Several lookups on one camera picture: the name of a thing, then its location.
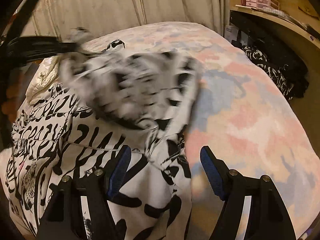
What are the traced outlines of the beige patterned curtain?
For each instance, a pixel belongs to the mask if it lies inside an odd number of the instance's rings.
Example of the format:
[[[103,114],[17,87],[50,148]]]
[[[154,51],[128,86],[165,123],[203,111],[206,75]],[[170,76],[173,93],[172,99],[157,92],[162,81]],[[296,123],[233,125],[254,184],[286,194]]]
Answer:
[[[229,0],[40,0],[23,35],[65,40],[83,27],[101,37],[158,22],[194,22],[223,34]]]

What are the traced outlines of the wooden shelf desk unit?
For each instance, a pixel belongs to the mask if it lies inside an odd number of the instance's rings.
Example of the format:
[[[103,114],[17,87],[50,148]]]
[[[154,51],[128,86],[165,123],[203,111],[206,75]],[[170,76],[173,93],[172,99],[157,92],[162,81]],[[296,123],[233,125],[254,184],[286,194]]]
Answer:
[[[230,0],[231,22],[248,34],[251,25],[281,39],[306,65],[319,67],[319,13],[310,0],[277,0],[279,12]]]

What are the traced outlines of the cream shiny puffer jacket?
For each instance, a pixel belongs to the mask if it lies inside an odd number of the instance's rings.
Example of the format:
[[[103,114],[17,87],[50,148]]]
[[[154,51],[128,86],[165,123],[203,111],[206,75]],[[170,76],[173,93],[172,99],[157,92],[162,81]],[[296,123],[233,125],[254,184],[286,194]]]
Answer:
[[[34,105],[58,77],[59,56],[42,60],[25,92],[28,105]]]

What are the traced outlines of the black white patterned garment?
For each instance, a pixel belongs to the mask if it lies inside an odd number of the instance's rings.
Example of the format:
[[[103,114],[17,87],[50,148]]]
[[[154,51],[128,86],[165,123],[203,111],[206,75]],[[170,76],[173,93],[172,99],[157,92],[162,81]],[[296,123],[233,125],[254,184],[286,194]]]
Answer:
[[[309,87],[305,74],[287,64],[272,63],[267,56],[255,46],[241,46],[241,50],[249,60],[261,68],[281,91],[287,101],[293,98],[303,98]]]

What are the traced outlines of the white black graffiti print jacket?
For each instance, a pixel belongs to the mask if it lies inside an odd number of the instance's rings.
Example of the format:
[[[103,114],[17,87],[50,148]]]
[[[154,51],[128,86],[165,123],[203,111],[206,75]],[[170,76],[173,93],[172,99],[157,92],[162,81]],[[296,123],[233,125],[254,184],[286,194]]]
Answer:
[[[108,205],[123,239],[185,239],[191,215],[191,172],[184,134],[202,64],[176,51],[138,52],[116,40],[99,53],[58,55],[59,81],[29,109],[18,103],[19,76],[1,112],[12,144],[1,155],[9,217],[23,239],[36,239],[51,186],[103,168],[122,146],[131,161]]]

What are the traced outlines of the pastel patterned bed cover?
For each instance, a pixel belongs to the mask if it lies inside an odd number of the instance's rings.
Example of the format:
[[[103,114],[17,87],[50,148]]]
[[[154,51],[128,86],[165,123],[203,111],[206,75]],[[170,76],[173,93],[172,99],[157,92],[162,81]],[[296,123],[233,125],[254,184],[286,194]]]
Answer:
[[[185,137],[192,176],[189,239],[208,239],[223,206],[200,163],[204,145],[244,176],[270,176],[297,238],[319,239],[319,157],[289,103],[263,70],[197,23],[134,27],[95,38],[85,48],[101,51],[116,39],[130,51],[179,51],[203,64]]]

